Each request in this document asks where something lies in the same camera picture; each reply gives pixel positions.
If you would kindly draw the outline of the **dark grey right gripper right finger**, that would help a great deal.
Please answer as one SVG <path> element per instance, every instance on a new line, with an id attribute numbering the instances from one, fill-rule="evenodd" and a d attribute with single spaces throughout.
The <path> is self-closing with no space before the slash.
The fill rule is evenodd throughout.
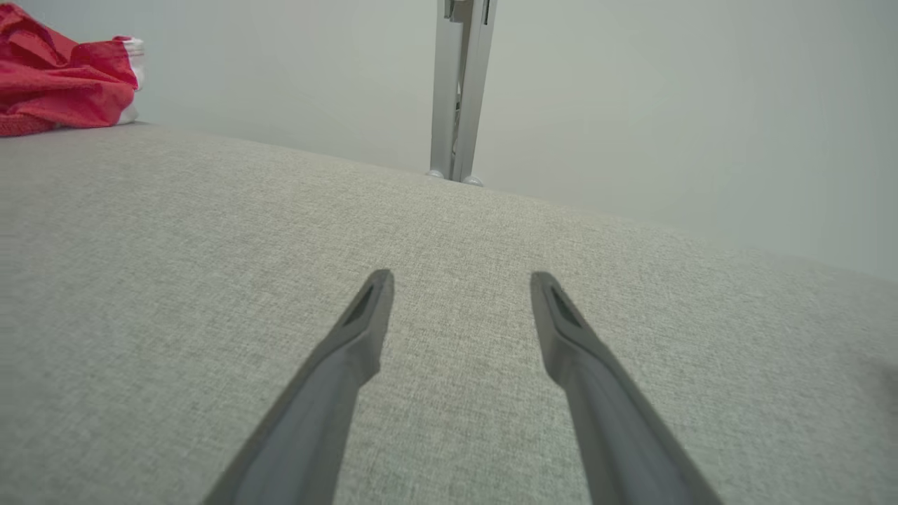
<path id="1" fill-rule="evenodd" d="M 722 505 L 558 279 L 533 272 L 530 301 L 543 365 L 567 396 L 593 505 Z"/>

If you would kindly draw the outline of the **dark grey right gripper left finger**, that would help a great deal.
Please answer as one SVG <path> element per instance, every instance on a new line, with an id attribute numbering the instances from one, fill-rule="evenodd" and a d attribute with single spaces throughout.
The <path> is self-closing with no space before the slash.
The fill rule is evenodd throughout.
<path id="1" fill-rule="evenodd" d="M 333 505 L 360 389 L 379 371 L 394 275 L 374 271 L 305 359 L 204 505 Z"/>

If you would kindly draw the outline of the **red shorts white trim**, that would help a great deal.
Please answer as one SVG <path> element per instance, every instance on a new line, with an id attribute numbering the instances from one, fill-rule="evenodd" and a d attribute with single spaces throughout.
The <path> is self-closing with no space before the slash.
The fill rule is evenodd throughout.
<path id="1" fill-rule="evenodd" d="M 78 43 L 0 4 L 0 137 L 132 123 L 144 82 L 141 39 Z"/>

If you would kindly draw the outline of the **grey metal partition post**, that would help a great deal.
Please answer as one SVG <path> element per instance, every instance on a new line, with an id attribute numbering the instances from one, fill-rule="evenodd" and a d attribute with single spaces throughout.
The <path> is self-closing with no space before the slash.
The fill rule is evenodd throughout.
<path id="1" fill-rule="evenodd" d="M 474 157 L 498 0 L 436 0 L 429 175 L 481 187 Z"/>

